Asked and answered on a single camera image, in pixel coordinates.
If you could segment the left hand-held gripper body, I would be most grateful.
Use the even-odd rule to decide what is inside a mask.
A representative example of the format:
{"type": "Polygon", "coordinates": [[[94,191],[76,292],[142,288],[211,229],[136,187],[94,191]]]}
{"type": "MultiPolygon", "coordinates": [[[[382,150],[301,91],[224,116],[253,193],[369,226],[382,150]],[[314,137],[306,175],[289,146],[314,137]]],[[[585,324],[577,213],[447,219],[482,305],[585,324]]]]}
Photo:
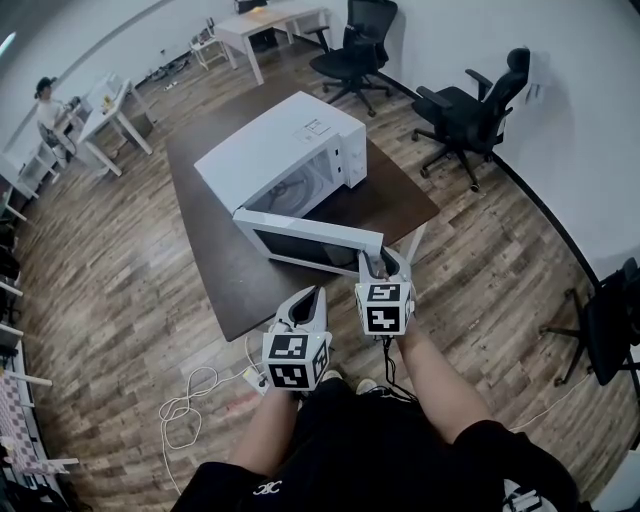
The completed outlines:
{"type": "Polygon", "coordinates": [[[273,388],[294,392],[316,389],[329,366],[332,334],[312,330],[288,330],[275,323],[263,335],[262,363],[273,388]]]}

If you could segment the small white side table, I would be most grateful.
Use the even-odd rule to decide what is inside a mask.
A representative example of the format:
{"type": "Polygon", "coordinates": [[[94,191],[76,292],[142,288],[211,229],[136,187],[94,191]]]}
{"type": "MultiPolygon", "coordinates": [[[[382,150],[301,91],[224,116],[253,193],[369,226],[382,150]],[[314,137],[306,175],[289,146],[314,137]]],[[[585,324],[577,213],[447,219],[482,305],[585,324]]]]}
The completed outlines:
{"type": "Polygon", "coordinates": [[[219,59],[229,60],[224,45],[215,36],[204,41],[194,38],[190,42],[190,50],[199,65],[206,71],[210,69],[210,65],[214,61],[219,59]]]}

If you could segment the black office chair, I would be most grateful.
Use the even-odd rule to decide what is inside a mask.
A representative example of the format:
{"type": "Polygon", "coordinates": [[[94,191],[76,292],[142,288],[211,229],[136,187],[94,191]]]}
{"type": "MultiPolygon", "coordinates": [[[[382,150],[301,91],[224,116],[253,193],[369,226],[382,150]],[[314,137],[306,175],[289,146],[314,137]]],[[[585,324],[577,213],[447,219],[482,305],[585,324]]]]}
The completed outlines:
{"type": "Polygon", "coordinates": [[[476,97],[453,86],[437,92],[424,86],[417,89],[419,98],[412,108],[433,129],[416,128],[411,139],[416,142],[425,137],[443,145],[435,156],[422,164],[422,177],[428,175],[429,167],[439,159],[455,154],[471,180],[470,189],[479,191],[477,176],[469,166],[466,153],[480,155],[487,162],[493,159],[493,148],[504,139],[501,125],[513,111],[509,103],[527,84],[530,59],[531,52],[525,47],[511,50],[507,56],[508,69],[496,82],[467,69],[465,73],[478,85],[476,97]]]}
{"type": "Polygon", "coordinates": [[[640,265],[634,258],[600,281],[586,304],[580,302],[574,288],[566,290],[565,296],[573,299],[579,327],[539,327],[541,335],[553,333],[578,340],[566,375],[554,381],[556,387],[567,384],[584,353],[591,362],[590,372],[602,386],[621,370],[640,370],[640,362],[627,361],[631,348],[640,346],[640,265]]]}
{"type": "Polygon", "coordinates": [[[385,39],[398,13],[398,5],[393,0],[347,0],[347,9],[347,24],[340,49],[329,48],[324,35],[328,25],[304,32],[305,35],[316,35],[324,51],[323,55],[310,61],[310,66],[323,76],[334,79],[333,82],[322,83],[324,93],[331,87],[341,88],[329,104],[353,93],[366,106],[368,116],[375,117],[376,111],[363,91],[383,91],[387,97],[391,96],[388,86],[374,84],[369,75],[378,76],[389,60],[385,39]]]}

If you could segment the white microwave door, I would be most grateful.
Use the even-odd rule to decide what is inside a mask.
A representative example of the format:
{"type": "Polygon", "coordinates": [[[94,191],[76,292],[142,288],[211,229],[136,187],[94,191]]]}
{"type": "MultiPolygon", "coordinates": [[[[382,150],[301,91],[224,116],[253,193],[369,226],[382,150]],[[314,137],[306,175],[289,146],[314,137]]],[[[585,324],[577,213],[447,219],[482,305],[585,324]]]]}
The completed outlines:
{"type": "Polygon", "coordinates": [[[382,250],[379,232],[246,209],[233,221],[268,259],[350,277],[360,253],[377,258],[382,250]]]}

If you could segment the person's left forearm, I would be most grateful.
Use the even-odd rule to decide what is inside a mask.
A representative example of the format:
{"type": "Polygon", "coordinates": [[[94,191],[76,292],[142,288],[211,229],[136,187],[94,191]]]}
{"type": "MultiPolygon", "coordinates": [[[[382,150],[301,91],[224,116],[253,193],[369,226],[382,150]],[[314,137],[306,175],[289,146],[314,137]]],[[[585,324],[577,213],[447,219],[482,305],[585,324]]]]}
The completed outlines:
{"type": "Polygon", "coordinates": [[[270,388],[256,409],[228,463],[271,477],[284,460],[298,411],[292,392],[270,388]]]}

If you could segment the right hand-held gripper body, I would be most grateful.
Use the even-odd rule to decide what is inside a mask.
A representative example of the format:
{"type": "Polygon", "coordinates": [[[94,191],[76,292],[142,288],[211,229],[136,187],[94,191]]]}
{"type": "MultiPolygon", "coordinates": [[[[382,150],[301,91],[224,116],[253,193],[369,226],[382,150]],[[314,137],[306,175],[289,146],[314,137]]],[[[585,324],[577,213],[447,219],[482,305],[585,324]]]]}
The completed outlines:
{"type": "Polygon", "coordinates": [[[367,336],[404,335],[415,311],[411,282],[386,280],[381,256],[370,257],[374,272],[372,283],[355,285],[355,297],[364,334],[367,336]]]}

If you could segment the white power strip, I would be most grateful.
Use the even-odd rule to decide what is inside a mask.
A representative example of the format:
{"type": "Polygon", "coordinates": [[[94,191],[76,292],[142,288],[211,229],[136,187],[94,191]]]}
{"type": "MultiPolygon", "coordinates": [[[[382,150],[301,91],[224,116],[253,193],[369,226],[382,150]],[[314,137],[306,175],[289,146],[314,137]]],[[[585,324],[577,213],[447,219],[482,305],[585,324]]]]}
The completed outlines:
{"type": "Polygon", "coordinates": [[[248,367],[242,373],[242,378],[260,395],[264,396],[269,389],[269,381],[263,373],[253,367],[248,367]]]}

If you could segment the dark brown table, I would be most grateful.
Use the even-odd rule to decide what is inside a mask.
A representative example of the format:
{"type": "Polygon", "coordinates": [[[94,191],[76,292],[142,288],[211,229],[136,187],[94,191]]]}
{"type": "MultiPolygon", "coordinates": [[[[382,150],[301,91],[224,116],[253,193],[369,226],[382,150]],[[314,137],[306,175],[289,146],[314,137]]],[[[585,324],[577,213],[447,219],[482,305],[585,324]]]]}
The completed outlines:
{"type": "MultiPolygon", "coordinates": [[[[166,150],[183,223],[204,288],[229,342],[275,315],[294,293],[335,280],[329,272],[261,255],[205,184],[197,160],[280,101],[307,88],[272,79],[202,114],[169,136],[166,150]]],[[[373,142],[367,144],[369,177],[352,192],[312,211],[317,221],[383,233],[392,245],[439,213],[426,193],[373,142]]]]}

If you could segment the large white desk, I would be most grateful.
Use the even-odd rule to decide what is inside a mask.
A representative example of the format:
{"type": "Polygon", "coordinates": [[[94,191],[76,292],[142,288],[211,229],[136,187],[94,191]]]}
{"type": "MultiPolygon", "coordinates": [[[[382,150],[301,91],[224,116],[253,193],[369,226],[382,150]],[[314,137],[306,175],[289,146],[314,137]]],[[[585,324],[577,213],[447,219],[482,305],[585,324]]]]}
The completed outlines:
{"type": "Polygon", "coordinates": [[[284,26],[288,42],[292,44],[293,35],[301,35],[298,20],[312,15],[317,15],[321,23],[327,21],[327,10],[324,7],[308,5],[300,0],[276,2],[216,23],[214,36],[222,44],[231,67],[234,70],[238,68],[234,51],[244,54],[249,60],[257,84],[262,85],[264,79],[250,37],[267,29],[284,26]]]}

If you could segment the person's black shirt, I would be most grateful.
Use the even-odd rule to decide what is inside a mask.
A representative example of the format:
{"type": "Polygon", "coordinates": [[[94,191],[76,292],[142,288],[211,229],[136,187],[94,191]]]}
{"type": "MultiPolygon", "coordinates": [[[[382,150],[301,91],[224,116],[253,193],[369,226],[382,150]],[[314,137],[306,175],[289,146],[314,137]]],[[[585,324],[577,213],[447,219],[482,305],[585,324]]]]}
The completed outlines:
{"type": "Polygon", "coordinates": [[[322,383],[271,476],[202,464],[171,512],[578,512],[577,486],[526,435],[490,420],[445,441],[419,406],[322,383]]]}

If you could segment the white microwave housing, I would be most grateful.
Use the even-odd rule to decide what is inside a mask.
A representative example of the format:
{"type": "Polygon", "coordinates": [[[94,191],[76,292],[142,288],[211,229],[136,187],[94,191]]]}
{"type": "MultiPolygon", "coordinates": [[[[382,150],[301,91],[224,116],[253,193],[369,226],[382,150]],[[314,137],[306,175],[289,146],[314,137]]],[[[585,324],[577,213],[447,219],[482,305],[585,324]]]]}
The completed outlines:
{"type": "Polygon", "coordinates": [[[297,92],[229,136],[195,163],[231,213],[301,218],[341,186],[367,177],[364,123],[297,92]]]}

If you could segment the checkered cloth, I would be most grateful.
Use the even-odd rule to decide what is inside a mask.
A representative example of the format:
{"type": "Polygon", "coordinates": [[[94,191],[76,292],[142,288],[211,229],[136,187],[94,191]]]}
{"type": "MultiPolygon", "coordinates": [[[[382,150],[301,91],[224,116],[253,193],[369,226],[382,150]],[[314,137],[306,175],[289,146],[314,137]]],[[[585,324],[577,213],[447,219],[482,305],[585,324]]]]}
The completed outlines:
{"type": "Polygon", "coordinates": [[[0,374],[0,441],[9,442],[11,466],[19,473],[68,474],[66,465],[76,465],[77,458],[41,459],[33,446],[20,400],[17,379],[9,371],[0,374]]]}

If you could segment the white wall box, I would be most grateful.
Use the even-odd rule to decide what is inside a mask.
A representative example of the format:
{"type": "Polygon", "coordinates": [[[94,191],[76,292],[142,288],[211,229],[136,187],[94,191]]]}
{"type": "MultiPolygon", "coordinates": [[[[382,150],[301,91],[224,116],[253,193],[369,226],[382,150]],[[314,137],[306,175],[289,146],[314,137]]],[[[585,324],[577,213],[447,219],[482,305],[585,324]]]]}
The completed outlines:
{"type": "Polygon", "coordinates": [[[546,51],[531,51],[525,104],[541,104],[550,82],[550,54],[546,51]]]}

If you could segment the low white desk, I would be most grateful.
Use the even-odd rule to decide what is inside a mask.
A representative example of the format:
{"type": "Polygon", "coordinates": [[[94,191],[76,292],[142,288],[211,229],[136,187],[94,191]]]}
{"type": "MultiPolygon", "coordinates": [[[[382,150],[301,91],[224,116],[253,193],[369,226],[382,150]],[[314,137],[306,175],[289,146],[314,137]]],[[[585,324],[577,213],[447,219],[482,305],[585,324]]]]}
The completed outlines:
{"type": "Polygon", "coordinates": [[[26,198],[38,199],[44,181],[55,184],[59,180],[59,163],[53,151],[40,142],[22,159],[0,152],[0,175],[26,198]]]}

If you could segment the person's right forearm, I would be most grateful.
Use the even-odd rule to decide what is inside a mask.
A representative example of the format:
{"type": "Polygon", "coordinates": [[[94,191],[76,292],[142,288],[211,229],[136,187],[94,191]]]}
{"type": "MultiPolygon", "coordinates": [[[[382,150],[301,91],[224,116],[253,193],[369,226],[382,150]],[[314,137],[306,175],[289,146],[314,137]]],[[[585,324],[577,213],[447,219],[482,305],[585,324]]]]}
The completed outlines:
{"type": "Polygon", "coordinates": [[[493,419],[484,398],[456,371],[414,318],[397,345],[425,416],[446,442],[453,443],[475,423],[493,419]]]}

